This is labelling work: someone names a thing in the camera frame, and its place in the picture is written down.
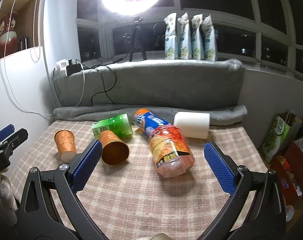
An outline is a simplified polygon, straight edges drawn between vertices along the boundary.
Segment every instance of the white pouch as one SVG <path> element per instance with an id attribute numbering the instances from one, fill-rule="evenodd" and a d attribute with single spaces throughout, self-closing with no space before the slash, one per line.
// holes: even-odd
<path id="1" fill-rule="evenodd" d="M 217 60 L 217 44 L 216 44 L 216 36 L 215 29 L 213 25 L 213 21 L 211 19 L 211 15 L 206 17 L 202 23 L 202 29 L 205 33 L 205 59 L 210 61 Z"/>
<path id="2" fill-rule="evenodd" d="M 165 32 L 165 59 L 178 59 L 176 17 L 177 13 L 171 13 L 164 19 L 164 22 L 167 24 Z"/>
<path id="3" fill-rule="evenodd" d="M 178 18 L 180 23 L 179 58 L 192 59 L 191 28 L 188 14 Z"/>
<path id="4" fill-rule="evenodd" d="M 192 18 L 192 51 L 193 51 L 193 59 L 202 60 L 204 59 L 204 46 L 203 40 L 201 37 L 201 24 L 203 22 L 203 15 L 195 15 Z"/>

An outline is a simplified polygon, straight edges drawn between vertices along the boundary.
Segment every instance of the light stand tripod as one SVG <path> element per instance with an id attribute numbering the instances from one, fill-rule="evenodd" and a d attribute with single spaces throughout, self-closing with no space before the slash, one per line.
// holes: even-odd
<path id="1" fill-rule="evenodd" d="M 143 20 L 143 18 L 140 18 L 139 16 L 134 17 L 135 26 L 133 27 L 133 31 L 130 35 L 130 41 L 129 41 L 129 47 L 130 47 L 129 62 L 133 61 L 133 52 L 135 49 L 136 35 L 138 36 L 138 41 L 140 43 L 142 59 L 147 60 L 146 45 L 145 45 L 145 41 L 142 37 L 142 33 L 140 30 L 140 23 L 142 20 Z"/>

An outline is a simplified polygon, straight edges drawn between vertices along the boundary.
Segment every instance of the checkered fabric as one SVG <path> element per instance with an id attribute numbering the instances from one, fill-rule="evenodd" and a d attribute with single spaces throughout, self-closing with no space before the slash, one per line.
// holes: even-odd
<path id="1" fill-rule="evenodd" d="M 78 152 L 93 139 L 91 122 L 54 122 L 28 150 L 10 177 L 14 195 L 21 199 L 31 167 L 41 171 L 56 169 L 60 160 L 54 134 L 61 129 L 74 133 Z M 165 233 L 175 240 L 197 239 L 210 225 L 229 194 L 222 191 L 204 158 L 203 148 L 214 141 L 236 162 L 251 171 L 266 172 L 263 161 L 240 124 L 211 127 L 208 140 L 188 138 L 195 157 L 189 172 L 164 179 L 157 175 L 146 138 L 133 127 L 128 143 L 130 156 L 122 165 L 110 167 L 99 162 L 85 189 L 77 193 L 83 206 L 111 239 L 138 239 Z M 72 228 L 56 191 L 52 191 L 62 221 Z M 254 193 L 248 197 L 234 228 L 241 226 Z"/>

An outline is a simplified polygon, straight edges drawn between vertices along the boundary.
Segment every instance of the vase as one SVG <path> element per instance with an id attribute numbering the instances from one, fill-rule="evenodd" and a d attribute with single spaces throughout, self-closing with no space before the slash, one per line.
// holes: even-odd
<path id="1" fill-rule="evenodd" d="M 0 57 L 4 57 L 5 54 L 10 55 L 14 52 L 17 44 L 17 34 L 13 30 L 16 25 L 15 16 L 17 15 L 16 12 L 12 12 L 11 14 L 11 21 L 10 20 L 10 13 L 5 14 L 0 20 L 0 31 L 2 35 L 0 36 Z"/>

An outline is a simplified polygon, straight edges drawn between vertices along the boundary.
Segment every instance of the white paper roll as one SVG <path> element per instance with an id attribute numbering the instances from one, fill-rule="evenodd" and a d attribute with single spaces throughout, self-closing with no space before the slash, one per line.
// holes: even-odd
<path id="1" fill-rule="evenodd" d="M 178 112 L 174 125 L 185 137 L 207 139 L 210 128 L 210 115 L 205 113 Z"/>

